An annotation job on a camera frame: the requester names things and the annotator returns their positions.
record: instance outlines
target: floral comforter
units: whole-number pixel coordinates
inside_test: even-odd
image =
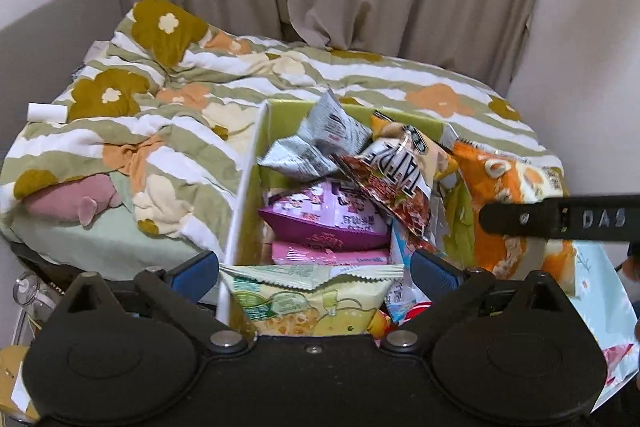
[[[258,106],[268,98],[420,111],[466,139],[561,167],[505,100],[460,74],[381,55],[236,38],[165,0],[143,0],[54,103],[65,124],[30,123],[4,160],[0,212],[41,188],[98,172],[129,177],[151,235],[225,249]]]

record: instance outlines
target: silver snack wrapper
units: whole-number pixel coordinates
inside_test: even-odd
[[[267,154],[258,160],[258,165],[301,182],[309,182],[338,170],[338,166],[322,155],[318,147],[295,135],[276,140]]]
[[[324,155],[355,155],[366,145],[371,130],[351,118],[328,90],[300,123],[296,134]]]
[[[303,118],[297,133],[276,140],[258,165],[308,182],[338,171],[328,155],[356,155],[370,136],[371,130],[351,118],[328,90]]]

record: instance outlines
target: blue gripper pad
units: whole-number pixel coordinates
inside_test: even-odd
[[[216,285],[218,270],[216,254],[206,251],[167,272],[164,281],[182,297],[197,303]]]
[[[442,299],[463,282],[463,272],[433,253],[416,250],[411,256],[411,279],[432,302]]]

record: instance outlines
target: metal bolt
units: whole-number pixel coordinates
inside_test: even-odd
[[[410,347],[418,341],[418,335],[413,331],[396,330],[386,336],[386,341],[396,347]]]
[[[209,340],[214,346],[232,347],[242,342],[242,335],[234,330],[222,330],[211,335]]]

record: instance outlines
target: snack package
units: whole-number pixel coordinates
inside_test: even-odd
[[[410,321],[414,317],[417,317],[423,311],[428,310],[429,308],[431,308],[431,301],[429,300],[416,304],[413,308],[406,312],[404,319],[398,322],[398,326],[402,326],[405,322]]]
[[[401,131],[400,138],[382,136],[360,155],[332,157],[369,198],[428,240],[431,193],[434,181],[449,169],[448,155],[415,127],[398,125],[388,124],[382,133],[391,127],[392,134]]]
[[[229,266],[220,276],[262,335],[364,333],[402,266]]]
[[[562,174],[508,153],[491,152],[482,144],[459,140],[453,151],[471,195],[474,264],[498,279],[521,280],[531,270],[546,271],[566,293],[574,295],[577,251],[572,241],[495,235],[479,226],[480,209],[491,201],[536,203],[565,196]]]
[[[276,140],[258,165],[298,181],[315,180],[338,170],[329,154],[357,154],[370,136],[371,131],[351,118],[329,89],[303,118],[296,134]]]
[[[391,322],[391,317],[382,310],[378,310],[369,326],[367,326],[367,333],[369,333],[375,341],[380,341],[384,336],[392,331],[395,325]]]
[[[288,178],[306,182],[322,178],[338,170],[318,147],[293,135],[276,140],[258,165],[269,167]]]
[[[325,266],[389,264],[389,251],[385,249],[334,252],[329,249],[314,250],[294,243],[273,241],[271,254],[275,264],[322,264]]]
[[[392,263],[402,264],[404,266],[404,274],[402,275],[402,279],[396,280],[391,286],[388,294],[385,296],[385,304],[386,309],[391,315],[391,320],[395,323],[403,321],[406,318],[407,312],[415,305],[431,302],[411,279],[411,256],[418,248],[424,248],[431,253],[438,253],[429,241],[418,239],[413,233],[409,232],[402,223],[394,219],[391,224],[389,255]]]
[[[378,209],[352,184],[324,180],[258,210],[282,241],[335,251],[372,250],[389,243]]]
[[[376,110],[371,115],[371,136],[374,140],[380,137],[400,139],[404,135],[406,127],[407,126],[402,123],[391,120],[386,114],[380,111]],[[430,144],[430,147],[437,151],[436,173],[434,174],[435,180],[441,180],[458,170],[458,162],[454,156],[447,153],[446,150],[436,142],[427,138],[421,131],[418,131],[418,133],[426,143]],[[425,180],[430,187],[433,187],[433,184],[431,184],[427,178],[425,178]]]

